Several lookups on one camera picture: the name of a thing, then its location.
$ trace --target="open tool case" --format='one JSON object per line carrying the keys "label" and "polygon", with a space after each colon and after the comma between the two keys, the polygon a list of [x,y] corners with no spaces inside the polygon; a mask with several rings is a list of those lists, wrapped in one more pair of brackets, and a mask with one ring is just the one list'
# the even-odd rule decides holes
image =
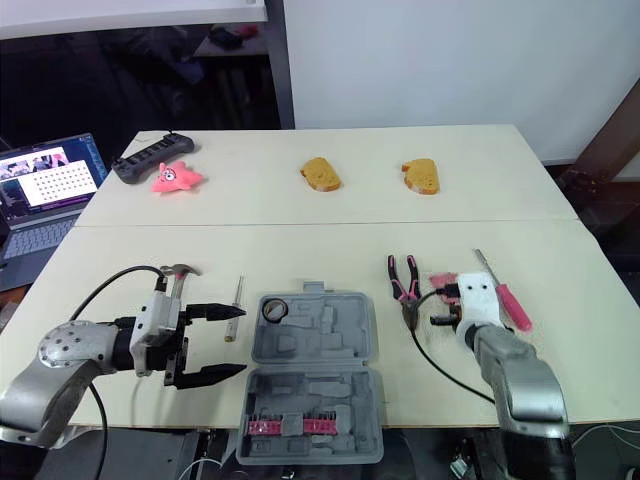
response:
{"label": "open tool case", "polygon": [[[265,303],[280,299],[286,315],[267,321]],[[373,310],[355,292],[304,293],[260,301],[252,357],[265,365],[247,380],[236,456],[243,465],[360,464],[382,459],[375,373]]]}

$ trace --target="power cord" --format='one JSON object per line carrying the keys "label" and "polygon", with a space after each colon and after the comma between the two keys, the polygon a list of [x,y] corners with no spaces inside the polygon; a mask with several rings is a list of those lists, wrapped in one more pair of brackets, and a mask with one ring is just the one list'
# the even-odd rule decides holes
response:
{"label": "power cord", "polygon": [[[75,312],[71,315],[69,321],[77,320],[82,311],[89,305],[89,303],[96,298],[96,296],[104,290],[108,285],[115,282],[118,278],[123,277],[124,275],[131,272],[138,272],[141,270],[146,270],[155,273],[158,275],[158,281],[162,281],[164,279],[164,273],[159,268],[152,267],[150,265],[136,265],[134,267],[125,268],[124,270],[119,271],[115,275],[112,275],[104,282],[102,282],[91,294],[80,304],[78,308],[76,308]],[[102,421],[102,447],[100,449],[100,463],[98,463],[98,468],[96,469],[96,474],[93,477],[95,480],[100,478],[100,474],[102,473],[102,467],[104,466],[104,459],[107,456],[107,442],[109,440],[109,430],[107,423],[107,413],[104,409],[104,404],[102,403],[102,399],[100,398],[100,394],[98,394],[98,390],[96,389],[93,383],[89,384],[89,390],[93,394],[93,398],[96,400],[98,404],[98,410],[100,410],[100,419]]]}
{"label": "power cord", "polygon": [[[420,306],[427,301],[427,299],[429,297],[432,297],[436,294],[439,294],[441,292],[440,289],[437,290],[432,290],[431,292],[423,295],[420,300],[418,300],[413,308],[416,310],[415,315],[417,318],[417,315],[419,315],[418,313],[418,309],[420,308]],[[438,365],[435,361],[433,361],[433,359],[427,354],[427,352],[425,352],[425,350],[422,348],[422,345],[420,345],[420,342],[418,341],[418,337],[416,336],[416,331],[415,329],[410,329],[409,330],[411,332],[411,338],[413,339],[413,343],[416,344],[416,347],[418,348],[418,350],[420,351],[420,353],[422,354],[422,356],[427,360],[427,362],[429,362],[431,364],[431,366],[433,368],[435,368],[440,374],[442,374],[444,377],[448,378],[449,380],[451,380],[453,383],[455,383],[456,385],[458,385],[461,388],[464,388],[466,391],[471,392],[475,395],[477,395],[478,397],[482,398],[483,400],[486,400],[487,402],[491,403],[492,405],[495,405],[495,400],[491,397],[489,397],[488,395],[485,395],[482,392],[479,392],[478,390],[476,390],[475,388],[470,387],[469,385],[466,385],[464,383],[462,383],[460,380],[458,380],[457,378],[453,377],[452,375],[450,375],[449,373],[447,373],[442,367],[440,367],[440,365]]]}
{"label": "power cord", "polygon": [[626,443],[627,445],[629,445],[631,448],[635,448],[636,450],[640,450],[640,446],[635,445],[627,440],[625,440],[624,438],[622,438],[620,435],[618,435],[615,430],[618,430],[620,432],[626,432],[626,433],[635,433],[635,434],[640,434],[640,430],[632,430],[630,428],[625,428],[625,427],[620,427],[619,425],[609,425],[608,423],[605,423],[604,425],[595,425],[593,427],[589,427],[587,428],[584,432],[582,432],[580,434],[580,436],[578,438],[576,438],[572,443],[571,446],[573,448],[576,448],[578,446],[578,444],[586,437],[588,436],[591,432],[593,432],[594,430],[600,430],[601,428],[606,428],[609,430],[609,432],[611,432],[611,434],[616,437],[618,440],[622,441],[622,443]]}
{"label": "power cord", "polygon": [[213,458],[201,458],[199,460],[196,460],[195,462],[192,462],[191,465],[185,468],[182,474],[178,477],[178,480],[182,480],[184,476],[189,472],[189,470],[191,470],[198,463],[203,463],[203,462],[215,463],[216,465],[218,465],[218,468],[222,468],[222,463],[220,463],[218,460],[214,460]]}
{"label": "power cord", "polygon": [[95,478],[95,480],[98,480],[98,478],[100,478],[100,474],[102,473],[104,459],[107,456],[107,441],[109,440],[109,433],[107,430],[107,412],[105,412],[104,410],[104,404],[102,403],[100,394],[98,393],[98,390],[93,383],[89,384],[89,390],[91,390],[93,398],[95,398],[96,403],[98,404],[98,410],[100,410],[100,419],[102,420],[102,448],[100,449],[100,463],[98,463],[96,474],[93,477]]}

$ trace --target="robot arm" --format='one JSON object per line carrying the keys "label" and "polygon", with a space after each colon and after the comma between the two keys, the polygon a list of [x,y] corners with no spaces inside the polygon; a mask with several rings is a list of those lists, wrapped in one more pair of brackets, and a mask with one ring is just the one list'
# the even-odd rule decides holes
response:
{"label": "robot arm", "polygon": [[560,383],[535,348],[507,330],[486,273],[458,276],[461,308],[445,322],[473,351],[493,389],[509,474],[521,480],[575,479],[569,423]]}
{"label": "robot arm", "polygon": [[491,385],[509,474],[575,479],[567,411],[553,371],[535,349],[503,327],[467,332],[482,378]]}
{"label": "robot arm", "polygon": [[146,376],[165,370],[164,384],[182,389],[213,385],[246,368],[222,364],[184,373],[185,329],[192,320],[224,320],[245,312],[216,303],[187,305],[182,311],[182,283],[188,273],[196,272],[186,265],[162,270],[175,275],[171,295],[165,294],[163,277],[137,316],[101,324],[70,321],[45,335],[36,358],[0,396],[0,444],[11,450],[0,458],[0,473],[15,468],[8,462],[20,459],[17,446],[44,460],[42,451],[52,448],[64,434],[85,390],[99,375],[135,370],[136,375]]}

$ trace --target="pink-handled pliers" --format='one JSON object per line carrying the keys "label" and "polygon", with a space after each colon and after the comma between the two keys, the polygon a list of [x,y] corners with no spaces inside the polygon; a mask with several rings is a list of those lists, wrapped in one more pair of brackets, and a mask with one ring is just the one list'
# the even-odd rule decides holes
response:
{"label": "pink-handled pliers", "polygon": [[418,277],[418,265],[413,255],[407,256],[407,263],[409,264],[409,271],[411,272],[411,284],[409,285],[409,291],[405,290],[398,280],[398,274],[396,272],[396,259],[393,255],[389,255],[387,258],[387,270],[389,271],[389,280],[391,280],[391,287],[393,288],[393,298],[400,302],[402,305],[402,316],[407,326],[411,331],[415,330],[418,325],[418,309],[414,308],[418,300],[422,297],[420,293],[420,279]]}

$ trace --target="black cable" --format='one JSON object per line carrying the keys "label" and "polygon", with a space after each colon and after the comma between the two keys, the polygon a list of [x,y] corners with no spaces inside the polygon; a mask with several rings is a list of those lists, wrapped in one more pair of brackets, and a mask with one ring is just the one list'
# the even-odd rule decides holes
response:
{"label": "black cable", "polygon": [[[418,300],[417,303],[415,303],[413,305],[413,308],[415,308],[416,310],[416,315],[418,315],[418,309],[420,308],[420,305],[422,305],[429,297],[432,297],[433,295],[438,294],[439,291],[438,290],[433,290],[429,293],[427,293],[426,295],[422,296],[420,298],[420,300]],[[495,405],[495,400],[487,395],[485,395],[482,392],[479,392],[478,390],[471,388],[469,385],[465,385],[464,383],[462,383],[460,380],[452,377],[451,375],[449,375],[447,372],[445,372],[440,365],[438,365],[436,362],[433,361],[433,359],[427,354],[427,352],[424,351],[424,349],[422,348],[422,345],[420,345],[420,342],[418,341],[418,337],[416,337],[416,332],[415,330],[410,330],[411,332],[411,338],[413,338],[413,343],[416,344],[416,347],[418,347],[418,350],[420,350],[420,353],[422,354],[422,356],[427,360],[427,362],[429,362],[431,364],[431,366],[433,368],[435,368],[439,373],[441,373],[442,375],[444,375],[446,378],[448,378],[449,380],[451,380],[453,383],[455,383],[456,385],[458,385],[459,387],[464,388],[465,390],[467,390],[468,392],[474,393],[477,396],[479,396],[480,398],[486,400],[487,402]]]}
{"label": "black cable", "polygon": [[80,304],[80,306],[78,308],[76,308],[76,311],[73,312],[73,315],[71,315],[71,318],[69,319],[69,321],[77,320],[78,316],[80,316],[80,314],[86,308],[86,306],[89,305],[89,302],[91,302],[91,300],[96,298],[96,296],[102,290],[104,290],[108,285],[110,285],[111,283],[116,281],[118,278],[126,275],[127,273],[137,272],[137,271],[140,271],[140,270],[147,270],[149,272],[153,272],[156,275],[158,275],[158,277],[163,277],[164,276],[164,273],[162,273],[162,271],[159,268],[152,267],[150,265],[136,265],[135,267],[125,268],[124,270],[121,270],[118,273],[116,273],[115,275],[112,275],[111,277],[109,277],[107,280],[102,282],[102,284],[100,286],[98,286],[98,288],[96,288],[93,292],[91,292],[91,294],[84,300],[84,302],[82,302]]}
{"label": "black cable", "polygon": [[442,375],[444,375],[445,377],[447,377],[449,380],[451,380],[453,383],[455,383],[456,385],[458,385],[459,387],[464,388],[465,390],[467,390],[468,392],[471,393],[475,393],[476,395],[478,395],[480,398],[485,399],[487,402],[495,405],[495,400],[487,395],[485,395],[482,392],[479,392],[478,390],[471,388],[469,385],[465,385],[464,383],[462,383],[460,380],[452,377],[451,375],[449,375],[447,372],[445,372],[442,368],[440,368],[440,366],[434,362],[431,357],[429,355],[427,355],[427,352],[425,352],[422,349],[422,345],[420,345],[420,342],[418,341],[418,338],[416,337],[416,332],[411,332],[411,338],[413,338],[413,342],[416,344],[416,347],[418,347],[418,350],[420,350],[420,353],[422,354],[422,356],[424,358],[427,359],[427,362],[429,362],[431,364],[431,366],[433,368],[435,368],[438,372],[440,372]]}
{"label": "black cable", "polygon": [[[80,304],[78,308],[76,308],[75,312],[71,315],[69,321],[77,320],[82,311],[86,308],[87,305],[96,298],[96,296],[104,290],[108,285],[116,281],[118,278],[126,275],[127,273],[137,272],[141,270],[147,270],[149,272],[153,272],[158,275],[158,278],[163,278],[164,273],[156,267],[152,267],[150,265],[136,265],[134,267],[125,268],[124,270],[119,271],[115,275],[112,275],[107,280],[102,282],[98,288],[96,288],[91,294]],[[107,456],[107,441],[109,439],[109,431],[108,431],[108,423],[107,423],[107,412],[104,409],[104,404],[102,403],[102,399],[100,398],[100,394],[98,394],[98,390],[93,385],[93,383],[89,384],[89,390],[93,394],[93,398],[95,398],[96,403],[98,404],[98,410],[100,410],[100,418],[102,420],[102,447],[100,450],[100,463],[98,464],[98,468],[96,470],[96,475],[94,477],[95,480],[100,478],[100,474],[102,473],[102,467],[104,465],[104,459]]]}
{"label": "black cable", "polygon": [[416,309],[416,314],[417,314],[417,310],[420,308],[420,306],[424,302],[426,302],[429,299],[429,297],[433,297],[436,293],[440,293],[440,292],[438,290],[431,290],[429,293],[427,293],[427,294],[423,295],[422,297],[420,297],[420,300],[418,300],[413,306],[413,308]]}
{"label": "black cable", "polygon": [[96,474],[93,477],[95,480],[100,478],[100,474],[102,473],[102,466],[104,465],[104,459],[107,456],[107,440],[109,438],[109,433],[107,430],[107,412],[104,410],[104,404],[102,403],[102,399],[100,398],[100,394],[93,383],[89,384],[89,390],[93,394],[93,398],[96,399],[96,403],[98,404],[98,410],[100,410],[100,418],[102,419],[102,448],[100,450],[100,463],[98,463],[98,468],[96,469]]}

